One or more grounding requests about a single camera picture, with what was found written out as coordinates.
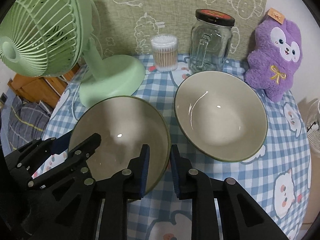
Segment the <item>medium ceramic bowl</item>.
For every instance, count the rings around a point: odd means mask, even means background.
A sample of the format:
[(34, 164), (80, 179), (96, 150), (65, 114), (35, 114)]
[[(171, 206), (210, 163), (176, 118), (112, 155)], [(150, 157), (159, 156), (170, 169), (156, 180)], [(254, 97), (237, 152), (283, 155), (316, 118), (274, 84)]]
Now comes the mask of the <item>medium ceramic bowl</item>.
[(68, 149), (72, 150), (94, 133), (101, 136), (101, 143), (87, 164), (95, 180), (111, 178), (127, 168), (129, 161), (138, 157), (142, 146), (147, 144), (150, 160), (146, 192), (153, 190), (167, 168), (171, 148), (167, 123), (155, 107), (132, 96), (101, 101), (76, 123)]

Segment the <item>large ceramic bowl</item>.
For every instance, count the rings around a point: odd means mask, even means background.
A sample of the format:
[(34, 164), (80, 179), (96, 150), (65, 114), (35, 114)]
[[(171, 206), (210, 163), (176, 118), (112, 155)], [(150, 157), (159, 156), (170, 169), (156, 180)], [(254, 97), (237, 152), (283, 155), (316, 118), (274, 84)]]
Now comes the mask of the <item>large ceramic bowl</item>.
[(187, 139), (219, 161), (251, 159), (267, 136), (263, 102), (249, 85), (231, 74), (206, 71), (186, 78), (176, 90), (174, 109)]

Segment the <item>grey plaid bedding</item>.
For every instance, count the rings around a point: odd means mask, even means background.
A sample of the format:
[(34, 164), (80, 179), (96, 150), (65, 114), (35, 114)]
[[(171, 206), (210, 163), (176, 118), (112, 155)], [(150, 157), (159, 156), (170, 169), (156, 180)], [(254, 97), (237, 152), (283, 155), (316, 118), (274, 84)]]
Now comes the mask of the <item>grey plaid bedding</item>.
[(10, 150), (14, 151), (41, 138), (52, 113), (52, 107), (43, 101), (29, 102), (16, 96), (10, 107), (8, 122)]

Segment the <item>wooden chair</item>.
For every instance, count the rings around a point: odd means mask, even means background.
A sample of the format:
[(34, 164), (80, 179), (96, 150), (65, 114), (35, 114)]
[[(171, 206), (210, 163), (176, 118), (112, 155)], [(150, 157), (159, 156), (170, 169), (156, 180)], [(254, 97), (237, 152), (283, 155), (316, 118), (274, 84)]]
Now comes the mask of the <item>wooden chair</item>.
[(30, 102), (43, 101), (55, 108), (68, 82), (78, 72), (80, 66), (76, 64), (72, 70), (60, 77), (26, 77), (16, 74), (7, 85), (13, 92)]

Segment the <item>white standing fan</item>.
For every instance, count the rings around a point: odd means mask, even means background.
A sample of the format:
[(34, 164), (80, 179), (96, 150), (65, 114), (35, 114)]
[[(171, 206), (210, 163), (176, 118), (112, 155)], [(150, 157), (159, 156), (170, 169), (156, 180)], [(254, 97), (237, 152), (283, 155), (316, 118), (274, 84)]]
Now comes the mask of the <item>white standing fan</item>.
[(309, 108), (306, 120), (306, 131), (311, 150), (319, 156), (320, 153), (320, 116), (319, 100), (316, 100)]

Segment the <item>green desk fan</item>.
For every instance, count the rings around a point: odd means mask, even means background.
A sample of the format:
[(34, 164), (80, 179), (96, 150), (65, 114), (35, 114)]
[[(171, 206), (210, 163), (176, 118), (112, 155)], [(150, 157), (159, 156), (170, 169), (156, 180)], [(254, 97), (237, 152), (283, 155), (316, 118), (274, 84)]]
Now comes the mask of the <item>green desk fan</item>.
[(83, 57), (89, 72), (80, 84), (85, 107), (132, 95), (145, 67), (135, 57), (103, 59), (95, 45), (93, 0), (1, 0), (1, 61), (17, 74), (61, 76)]

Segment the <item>cotton swab container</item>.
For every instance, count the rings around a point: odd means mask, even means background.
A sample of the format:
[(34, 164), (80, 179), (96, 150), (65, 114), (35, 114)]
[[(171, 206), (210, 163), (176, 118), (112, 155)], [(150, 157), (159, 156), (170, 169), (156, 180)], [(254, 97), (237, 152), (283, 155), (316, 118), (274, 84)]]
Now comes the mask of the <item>cotton swab container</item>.
[(159, 72), (177, 69), (178, 39), (175, 35), (158, 34), (151, 38), (154, 66)]

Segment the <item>purple plush bunny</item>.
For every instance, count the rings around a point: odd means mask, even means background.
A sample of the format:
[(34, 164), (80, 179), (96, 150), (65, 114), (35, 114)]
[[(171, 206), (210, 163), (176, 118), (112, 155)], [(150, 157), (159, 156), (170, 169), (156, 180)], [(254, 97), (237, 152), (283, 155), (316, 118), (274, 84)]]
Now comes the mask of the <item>purple plush bunny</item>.
[(279, 102), (291, 89), (300, 67), (303, 51), (298, 25), (270, 8), (254, 32), (255, 49), (247, 57), (245, 82), (262, 89), (273, 102)]

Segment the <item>glass jar black lid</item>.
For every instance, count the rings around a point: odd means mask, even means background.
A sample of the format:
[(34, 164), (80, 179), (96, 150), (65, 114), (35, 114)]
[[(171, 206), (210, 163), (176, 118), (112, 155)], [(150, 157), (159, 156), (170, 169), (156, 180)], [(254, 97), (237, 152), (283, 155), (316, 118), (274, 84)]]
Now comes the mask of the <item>glass jar black lid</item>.
[(221, 71), (227, 58), (235, 19), (220, 11), (197, 9), (191, 30), (189, 68), (193, 73)]

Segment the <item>wall power outlet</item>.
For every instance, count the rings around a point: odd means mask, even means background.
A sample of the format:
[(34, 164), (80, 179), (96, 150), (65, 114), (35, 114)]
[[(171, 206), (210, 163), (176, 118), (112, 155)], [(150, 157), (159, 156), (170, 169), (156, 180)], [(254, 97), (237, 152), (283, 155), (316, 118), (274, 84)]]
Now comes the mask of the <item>wall power outlet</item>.
[(8, 97), (4, 93), (2, 93), (1, 96), (0, 96), (0, 102), (2, 104), (5, 104), (5, 102), (7, 101), (7, 98)]

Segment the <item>green cartoon wall mat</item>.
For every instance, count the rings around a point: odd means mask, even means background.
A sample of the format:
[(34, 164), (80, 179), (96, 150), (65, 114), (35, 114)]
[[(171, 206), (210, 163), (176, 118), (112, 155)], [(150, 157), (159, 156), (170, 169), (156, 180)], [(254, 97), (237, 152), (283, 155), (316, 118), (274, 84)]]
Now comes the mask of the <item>green cartoon wall mat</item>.
[(103, 57), (151, 54), (150, 40), (173, 34), (178, 50), (187, 54), (197, 9), (212, 9), (235, 18), (228, 57), (244, 60), (254, 48), (253, 31), (265, 13), (267, 0), (94, 0), (98, 48)]

